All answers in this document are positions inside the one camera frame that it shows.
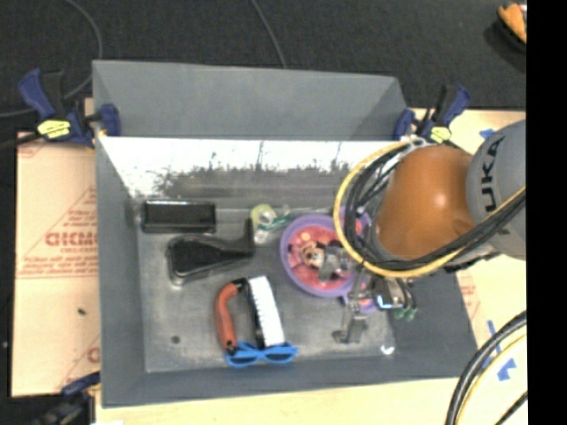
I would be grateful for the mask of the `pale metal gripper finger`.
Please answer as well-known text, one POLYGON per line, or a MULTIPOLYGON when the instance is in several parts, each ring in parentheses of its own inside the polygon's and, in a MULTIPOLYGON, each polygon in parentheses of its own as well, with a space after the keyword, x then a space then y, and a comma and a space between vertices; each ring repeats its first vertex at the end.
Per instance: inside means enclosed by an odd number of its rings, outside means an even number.
POLYGON ((353 314, 353 341, 359 343, 368 327, 368 315, 362 310, 356 310, 353 314))
POLYGON ((355 304, 346 302, 342 314, 340 328, 334 330, 332 333, 333 339, 336 343, 348 344, 350 342, 351 334, 353 331, 354 318, 355 304))

